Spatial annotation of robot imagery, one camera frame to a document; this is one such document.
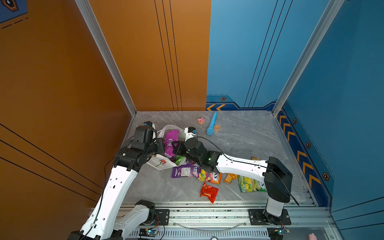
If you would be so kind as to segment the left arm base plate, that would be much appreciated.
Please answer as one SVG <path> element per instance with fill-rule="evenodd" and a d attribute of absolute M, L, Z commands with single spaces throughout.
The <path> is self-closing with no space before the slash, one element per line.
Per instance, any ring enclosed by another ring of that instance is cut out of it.
<path fill-rule="evenodd" d="M 170 220 L 169 209 L 155 209 L 153 213 L 150 213 L 148 219 L 142 223 L 144 226 L 156 226 L 161 224 L 167 226 Z"/>

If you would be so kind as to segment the purple Fox's candy bag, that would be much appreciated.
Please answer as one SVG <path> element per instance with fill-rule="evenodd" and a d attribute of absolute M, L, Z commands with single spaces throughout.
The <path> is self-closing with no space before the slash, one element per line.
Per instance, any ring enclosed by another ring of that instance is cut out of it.
<path fill-rule="evenodd" d="M 174 167 L 172 171 L 171 178 L 186 178 L 186 177 L 195 177 L 199 176 L 200 168 L 196 165 L 181 165 L 178 167 Z"/>

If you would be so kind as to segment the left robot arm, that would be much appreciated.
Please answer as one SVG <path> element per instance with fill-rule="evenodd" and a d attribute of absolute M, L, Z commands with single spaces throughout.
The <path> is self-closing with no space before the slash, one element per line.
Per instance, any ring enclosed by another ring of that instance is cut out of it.
<path fill-rule="evenodd" d="M 155 125 L 145 122 L 138 126 L 133 138 L 118 151 L 105 189 L 91 215 L 81 230 L 70 233 L 69 239 L 125 240 L 139 225 L 152 223 L 156 207 L 150 201 L 138 201 L 134 209 L 120 220 L 117 220 L 117 215 L 142 166 L 152 156 L 163 152 L 163 140 L 157 137 Z"/>

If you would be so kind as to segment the green Lays chips bag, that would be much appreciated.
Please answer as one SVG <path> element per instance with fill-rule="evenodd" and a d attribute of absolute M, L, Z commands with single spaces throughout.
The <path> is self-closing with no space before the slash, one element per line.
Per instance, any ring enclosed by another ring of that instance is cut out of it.
<path fill-rule="evenodd" d="M 175 164 L 177 166 L 183 165 L 186 162 L 186 157 L 175 155 Z"/>

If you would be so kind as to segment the magenta grape candy bag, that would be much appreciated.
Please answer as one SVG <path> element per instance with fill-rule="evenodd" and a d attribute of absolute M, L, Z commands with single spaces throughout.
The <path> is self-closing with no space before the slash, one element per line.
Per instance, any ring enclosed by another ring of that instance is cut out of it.
<path fill-rule="evenodd" d="M 174 157 L 174 145 L 176 142 L 179 141 L 179 131 L 178 130 L 171 130 L 168 131 L 164 137 L 164 145 L 165 145 L 165 156 L 168 159 L 171 159 Z"/>

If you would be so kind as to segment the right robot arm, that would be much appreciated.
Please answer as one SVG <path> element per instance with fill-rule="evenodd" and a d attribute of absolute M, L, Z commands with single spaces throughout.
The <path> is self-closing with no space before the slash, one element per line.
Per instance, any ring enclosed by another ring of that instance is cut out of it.
<path fill-rule="evenodd" d="M 275 157 L 266 161 L 246 160 L 228 156 L 223 151 L 208 151 L 197 137 L 173 144 L 174 153 L 209 173 L 236 174 L 264 184 L 268 200 L 263 211 L 268 225 L 280 225 L 284 216 L 284 206 L 293 198 L 291 195 L 293 174 Z"/>

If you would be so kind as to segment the white floral paper bag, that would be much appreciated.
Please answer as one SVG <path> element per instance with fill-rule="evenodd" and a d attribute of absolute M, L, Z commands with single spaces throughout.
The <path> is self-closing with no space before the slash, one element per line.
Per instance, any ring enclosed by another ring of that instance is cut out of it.
<path fill-rule="evenodd" d="M 163 138 L 163 140 L 164 140 L 166 133 L 168 131 L 171 131 L 171 130 L 178 130 L 179 131 L 179 141 L 185 142 L 185 136 L 186 136 L 185 132 L 184 132 L 185 130 L 183 130 L 177 126 L 174 126 L 174 125 L 166 125 L 160 131 L 157 131 L 157 137 Z M 176 161 L 175 155 L 173 158 L 168 159 L 164 153 L 162 155 L 157 154 L 157 155 L 152 156 L 152 158 L 148 161 L 148 164 L 150 166 L 154 167 L 155 169 L 162 171 L 162 170 L 166 170 L 166 169 L 171 169 L 173 167 L 178 167 L 175 164 L 175 161 Z"/>

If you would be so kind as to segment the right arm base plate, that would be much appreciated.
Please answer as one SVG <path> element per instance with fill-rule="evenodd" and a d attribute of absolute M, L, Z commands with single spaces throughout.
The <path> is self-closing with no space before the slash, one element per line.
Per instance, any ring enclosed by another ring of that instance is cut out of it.
<path fill-rule="evenodd" d="M 272 214 L 267 213 L 266 210 L 262 209 L 250 209 L 248 210 L 249 220 L 252 226 L 256 225 L 273 225 L 273 226 L 289 226 L 292 224 L 291 218 L 286 209 L 283 209 L 282 214 L 276 217 Z"/>

